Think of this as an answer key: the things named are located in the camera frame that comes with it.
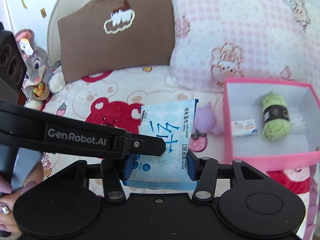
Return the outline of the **small white tissue pack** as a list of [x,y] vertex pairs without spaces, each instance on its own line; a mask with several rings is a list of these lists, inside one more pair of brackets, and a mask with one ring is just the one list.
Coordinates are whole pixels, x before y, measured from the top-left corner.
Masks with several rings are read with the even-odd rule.
[[231,130],[234,138],[251,136],[259,132],[254,119],[232,121]]

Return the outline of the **green yarn ball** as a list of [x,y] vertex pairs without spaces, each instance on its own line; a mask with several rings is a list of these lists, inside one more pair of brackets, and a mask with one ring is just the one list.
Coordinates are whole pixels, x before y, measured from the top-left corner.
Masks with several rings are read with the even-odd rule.
[[290,133],[290,115],[282,96],[269,93],[263,97],[263,137],[267,141],[280,140]]

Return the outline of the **white cotton swab bag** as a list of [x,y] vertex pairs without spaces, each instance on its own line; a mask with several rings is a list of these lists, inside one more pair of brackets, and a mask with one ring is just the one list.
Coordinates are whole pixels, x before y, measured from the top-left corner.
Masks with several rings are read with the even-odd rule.
[[304,116],[299,113],[290,115],[290,126],[292,133],[300,133],[304,132],[306,128],[306,122],[304,120]]

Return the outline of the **purple plush toy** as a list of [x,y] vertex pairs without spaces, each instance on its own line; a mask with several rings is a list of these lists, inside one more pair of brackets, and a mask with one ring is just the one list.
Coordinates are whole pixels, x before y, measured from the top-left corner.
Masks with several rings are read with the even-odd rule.
[[205,137],[208,133],[212,133],[214,136],[221,136],[224,133],[222,127],[217,123],[211,102],[196,109],[191,136],[197,140],[199,137]]

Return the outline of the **grey bunny plush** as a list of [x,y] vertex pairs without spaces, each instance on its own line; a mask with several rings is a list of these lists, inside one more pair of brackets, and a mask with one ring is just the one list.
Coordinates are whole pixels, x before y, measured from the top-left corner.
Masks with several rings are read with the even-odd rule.
[[22,29],[15,40],[27,68],[23,81],[23,92],[28,101],[25,107],[40,111],[43,108],[46,92],[56,94],[64,89],[66,81],[63,72],[54,72],[48,66],[47,52],[35,44],[35,34],[31,29]]

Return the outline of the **bear pattern blanket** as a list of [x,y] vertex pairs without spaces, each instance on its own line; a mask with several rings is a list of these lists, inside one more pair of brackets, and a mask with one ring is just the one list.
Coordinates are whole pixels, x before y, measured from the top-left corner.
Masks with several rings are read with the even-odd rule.
[[[140,128],[141,105],[198,99],[211,103],[219,125],[223,125],[223,95],[195,92],[171,84],[169,67],[137,67],[85,77],[67,84],[45,104],[44,111],[66,118],[111,124],[136,132]],[[272,178],[297,193],[306,206],[306,217],[298,230],[302,239],[312,239],[319,208],[319,166],[277,171]]]

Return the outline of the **pink cardboard box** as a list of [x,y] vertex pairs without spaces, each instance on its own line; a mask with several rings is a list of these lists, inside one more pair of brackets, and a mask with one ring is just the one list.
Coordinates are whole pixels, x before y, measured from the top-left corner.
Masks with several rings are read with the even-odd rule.
[[228,78],[223,117],[225,163],[277,171],[319,162],[319,99],[311,84]]

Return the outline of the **brown cushion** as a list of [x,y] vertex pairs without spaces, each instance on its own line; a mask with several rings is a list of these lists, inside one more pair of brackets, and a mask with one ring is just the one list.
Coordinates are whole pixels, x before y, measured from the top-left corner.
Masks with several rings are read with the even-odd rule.
[[169,64],[171,0],[94,0],[58,20],[67,83],[130,67]]

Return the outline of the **pink checkered pillow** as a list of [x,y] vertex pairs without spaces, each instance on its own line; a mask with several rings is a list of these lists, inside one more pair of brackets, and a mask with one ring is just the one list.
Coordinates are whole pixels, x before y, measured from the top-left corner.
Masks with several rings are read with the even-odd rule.
[[303,0],[171,0],[174,84],[221,92],[229,77],[319,90],[319,9]]

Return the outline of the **white headboard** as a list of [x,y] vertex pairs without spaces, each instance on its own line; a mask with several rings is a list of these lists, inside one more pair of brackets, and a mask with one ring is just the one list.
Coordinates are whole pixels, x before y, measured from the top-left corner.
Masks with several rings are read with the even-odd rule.
[[51,65],[61,60],[58,20],[74,13],[84,5],[84,0],[56,0],[47,28],[47,53]]

